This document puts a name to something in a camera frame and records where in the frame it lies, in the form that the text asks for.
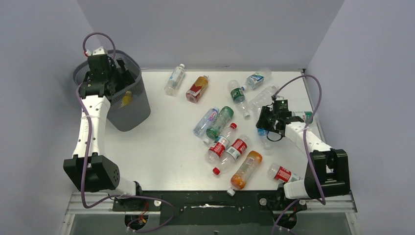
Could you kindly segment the clear blue cap bottle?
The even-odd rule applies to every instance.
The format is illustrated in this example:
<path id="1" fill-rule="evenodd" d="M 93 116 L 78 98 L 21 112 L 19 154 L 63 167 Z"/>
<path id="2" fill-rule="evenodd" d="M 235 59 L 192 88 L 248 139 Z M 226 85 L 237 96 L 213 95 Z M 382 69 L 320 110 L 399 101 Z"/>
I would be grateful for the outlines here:
<path id="1" fill-rule="evenodd" d="M 267 138 L 268 131 L 266 131 L 265 129 L 257 128 L 257 134 L 263 149 L 270 150 L 271 142 Z"/>

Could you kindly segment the green cap clear bottle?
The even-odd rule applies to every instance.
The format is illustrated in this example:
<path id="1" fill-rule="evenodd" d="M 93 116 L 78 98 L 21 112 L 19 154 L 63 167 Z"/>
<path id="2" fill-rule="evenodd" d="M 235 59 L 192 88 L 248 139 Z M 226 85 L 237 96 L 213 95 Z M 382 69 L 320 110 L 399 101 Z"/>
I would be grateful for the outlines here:
<path id="1" fill-rule="evenodd" d="M 313 123 L 313 116 L 311 111 L 292 111 L 292 116 L 294 118 L 294 122 L 309 122 L 310 124 Z"/>

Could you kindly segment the yellow honey pomelo bottle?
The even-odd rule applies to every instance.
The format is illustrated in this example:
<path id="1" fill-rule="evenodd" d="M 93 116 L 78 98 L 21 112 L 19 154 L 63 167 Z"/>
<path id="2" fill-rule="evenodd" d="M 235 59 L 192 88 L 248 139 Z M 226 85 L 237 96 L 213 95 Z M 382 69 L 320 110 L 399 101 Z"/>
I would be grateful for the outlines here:
<path id="1" fill-rule="evenodd" d="M 121 109 L 121 108 L 127 106 L 132 101 L 133 101 L 133 93 L 131 91 L 126 91 L 125 95 L 121 99 L 121 104 L 120 104 L 119 108 Z"/>

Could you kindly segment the orange juice bottle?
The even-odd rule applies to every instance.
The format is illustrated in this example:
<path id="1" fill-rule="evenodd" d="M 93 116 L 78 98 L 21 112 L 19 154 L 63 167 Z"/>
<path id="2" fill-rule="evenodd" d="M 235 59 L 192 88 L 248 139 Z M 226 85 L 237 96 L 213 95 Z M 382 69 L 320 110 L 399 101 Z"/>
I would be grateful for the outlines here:
<path id="1" fill-rule="evenodd" d="M 227 190 L 228 195 L 234 196 L 237 191 L 242 190 L 246 186 L 251 175 L 262 163 L 262 159 L 262 155 L 256 151 L 251 151 L 247 155 L 243 164 L 231 177 L 231 186 Z"/>

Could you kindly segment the red label bottle front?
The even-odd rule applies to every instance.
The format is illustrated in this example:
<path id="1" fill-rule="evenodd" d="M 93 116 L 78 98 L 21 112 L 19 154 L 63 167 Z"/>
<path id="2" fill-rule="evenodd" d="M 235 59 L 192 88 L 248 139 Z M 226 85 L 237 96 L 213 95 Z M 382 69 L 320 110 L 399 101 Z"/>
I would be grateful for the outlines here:
<path id="1" fill-rule="evenodd" d="M 270 179 L 277 181 L 279 184 L 291 183 L 301 180 L 301 177 L 294 174 L 290 170 L 280 166 L 277 163 L 271 164 L 267 171 L 267 175 Z"/>

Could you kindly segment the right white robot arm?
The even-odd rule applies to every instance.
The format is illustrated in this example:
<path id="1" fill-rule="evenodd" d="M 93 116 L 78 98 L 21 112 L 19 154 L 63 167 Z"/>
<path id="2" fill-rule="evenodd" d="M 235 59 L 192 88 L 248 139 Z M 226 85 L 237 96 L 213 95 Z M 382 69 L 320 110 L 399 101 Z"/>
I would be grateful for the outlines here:
<path id="1" fill-rule="evenodd" d="M 287 209 L 295 199 L 324 199 L 350 192 L 348 155 L 324 143 L 301 117 L 288 110 L 287 100 L 274 100 L 261 108 L 256 127 L 281 135 L 294 143 L 307 157 L 303 179 L 285 183 L 275 195 L 278 207 Z"/>

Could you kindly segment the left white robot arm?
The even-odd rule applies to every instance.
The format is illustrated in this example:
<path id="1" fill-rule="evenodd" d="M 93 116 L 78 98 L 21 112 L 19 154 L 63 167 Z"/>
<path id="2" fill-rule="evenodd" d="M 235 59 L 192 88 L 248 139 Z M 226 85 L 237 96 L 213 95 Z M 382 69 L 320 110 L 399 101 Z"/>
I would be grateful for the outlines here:
<path id="1" fill-rule="evenodd" d="M 139 185 L 121 176 L 119 167 L 105 154 L 107 114 L 117 85 L 122 81 L 114 59 L 107 54 L 89 55 L 89 71 L 76 89 L 81 106 L 78 140 L 64 171 L 82 193 L 106 192 L 118 196 L 139 194 Z"/>

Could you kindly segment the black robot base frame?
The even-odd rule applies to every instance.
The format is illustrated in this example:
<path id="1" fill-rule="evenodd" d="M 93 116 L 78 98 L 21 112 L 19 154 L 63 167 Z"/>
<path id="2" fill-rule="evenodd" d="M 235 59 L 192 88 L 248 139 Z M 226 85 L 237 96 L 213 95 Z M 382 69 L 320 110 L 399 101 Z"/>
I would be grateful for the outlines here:
<path id="1" fill-rule="evenodd" d="M 234 196 L 222 191 L 144 191 L 145 199 L 116 199 L 115 212 L 159 212 L 161 222 L 174 216 L 169 225 L 240 225 L 271 226 L 287 209 L 281 222 L 294 219 L 307 210 L 304 202 L 290 205 L 281 189 L 241 190 Z"/>

